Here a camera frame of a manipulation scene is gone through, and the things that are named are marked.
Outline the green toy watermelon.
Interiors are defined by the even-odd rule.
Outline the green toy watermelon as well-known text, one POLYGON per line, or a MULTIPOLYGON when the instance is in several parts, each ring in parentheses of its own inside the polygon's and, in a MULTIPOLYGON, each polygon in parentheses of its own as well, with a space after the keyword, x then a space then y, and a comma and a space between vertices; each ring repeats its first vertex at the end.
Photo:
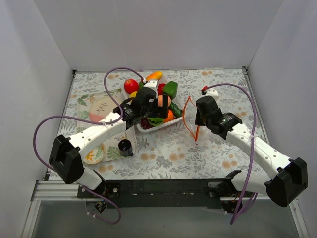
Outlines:
POLYGON ((163 118, 151 118, 151 117, 147 117, 148 118, 148 122, 153 126, 153 127, 156 127, 156 126, 159 126, 161 124, 164 123, 164 119, 163 118))

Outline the orange pink peach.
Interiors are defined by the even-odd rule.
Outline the orange pink peach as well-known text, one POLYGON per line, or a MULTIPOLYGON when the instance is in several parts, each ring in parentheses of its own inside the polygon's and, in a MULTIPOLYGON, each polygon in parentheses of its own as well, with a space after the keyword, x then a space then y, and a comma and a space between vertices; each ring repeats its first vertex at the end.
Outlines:
POLYGON ((158 106, 159 107, 169 107, 171 105, 171 98, 168 95, 158 96, 158 106))

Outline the red apple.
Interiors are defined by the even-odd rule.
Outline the red apple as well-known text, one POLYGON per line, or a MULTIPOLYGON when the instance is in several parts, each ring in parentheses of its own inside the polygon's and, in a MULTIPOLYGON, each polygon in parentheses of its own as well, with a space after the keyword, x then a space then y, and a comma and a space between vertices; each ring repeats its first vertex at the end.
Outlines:
POLYGON ((138 91, 139 89, 139 84, 137 81, 135 81, 134 79, 128 79, 124 82, 124 90, 127 94, 131 94, 133 92, 138 91))

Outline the green bell pepper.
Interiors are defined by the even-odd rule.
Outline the green bell pepper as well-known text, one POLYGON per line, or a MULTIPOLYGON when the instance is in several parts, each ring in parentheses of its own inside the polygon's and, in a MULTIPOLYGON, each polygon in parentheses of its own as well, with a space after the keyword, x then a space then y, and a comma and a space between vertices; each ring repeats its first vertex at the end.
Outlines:
POLYGON ((168 82, 163 88, 163 94, 168 95, 172 100, 176 98, 178 91, 178 84, 174 81, 168 82))

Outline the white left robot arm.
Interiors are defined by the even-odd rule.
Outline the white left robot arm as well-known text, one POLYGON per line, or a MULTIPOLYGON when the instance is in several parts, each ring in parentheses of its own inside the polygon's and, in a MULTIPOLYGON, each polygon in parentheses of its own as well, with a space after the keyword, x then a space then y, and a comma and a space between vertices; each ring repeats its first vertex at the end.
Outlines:
POLYGON ((168 116, 169 97, 157 95, 156 91, 143 87, 134 98, 117 104, 95 126, 66 138, 58 136, 49 157, 49 164, 66 184, 77 183, 94 198, 106 193, 106 181, 96 171, 83 165, 83 157, 111 137, 139 124, 145 117, 168 116))

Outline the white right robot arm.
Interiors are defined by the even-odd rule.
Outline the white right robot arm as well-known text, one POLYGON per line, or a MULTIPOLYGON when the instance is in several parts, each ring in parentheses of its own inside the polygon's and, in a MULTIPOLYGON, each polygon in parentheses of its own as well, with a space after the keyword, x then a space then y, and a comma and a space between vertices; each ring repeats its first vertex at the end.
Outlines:
POLYGON ((246 191, 267 195, 275 204, 287 207, 308 187, 307 163, 292 159, 258 137, 252 137, 247 126, 233 113, 222 113, 212 96, 196 101, 195 124, 205 126, 213 134, 238 147, 261 166, 269 177, 249 179, 246 191))

